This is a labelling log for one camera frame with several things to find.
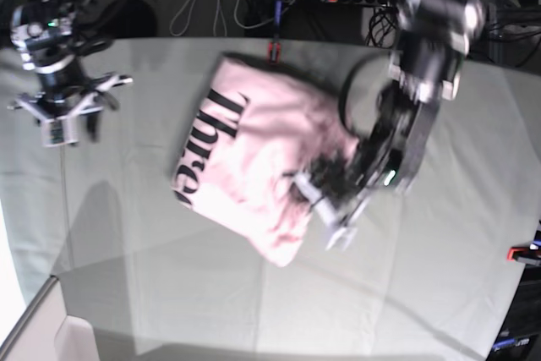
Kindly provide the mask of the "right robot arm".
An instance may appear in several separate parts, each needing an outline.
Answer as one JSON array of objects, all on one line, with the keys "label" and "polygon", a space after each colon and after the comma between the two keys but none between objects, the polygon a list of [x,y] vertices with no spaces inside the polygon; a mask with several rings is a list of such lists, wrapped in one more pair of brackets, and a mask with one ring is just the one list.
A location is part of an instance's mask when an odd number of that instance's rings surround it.
[{"label": "right robot arm", "polygon": [[41,88],[21,93],[10,109],[24,109],[35,119],[45,147],[77,145],[78,120],[84,118],[91,140],[98,138],[100,113],[116,111],[118,100],[111,90],[133,83],[129,75],[87,75],[83,57],[105,51],[112,39],[84,39],[78,17],[92,0],[35,0],[15,9],[11,20],[11,42],[19,52],[23,68],[37,76]]}]

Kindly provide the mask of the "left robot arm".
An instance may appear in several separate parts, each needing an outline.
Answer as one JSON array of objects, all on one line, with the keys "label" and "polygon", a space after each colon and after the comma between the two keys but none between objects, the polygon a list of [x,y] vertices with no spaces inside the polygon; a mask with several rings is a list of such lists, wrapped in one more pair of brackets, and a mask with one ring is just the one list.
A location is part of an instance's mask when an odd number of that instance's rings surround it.
[{"label": "left robot arm", "polygon": [[403,193],[421,166],[443,100],[456,97],[460,69],[483,29],[480,0],[403,0],[389,80],[378,95],[378,116],[352,157],[320,155],[292,175],[324,223],[327,249],[346,248],[371,195]]}]

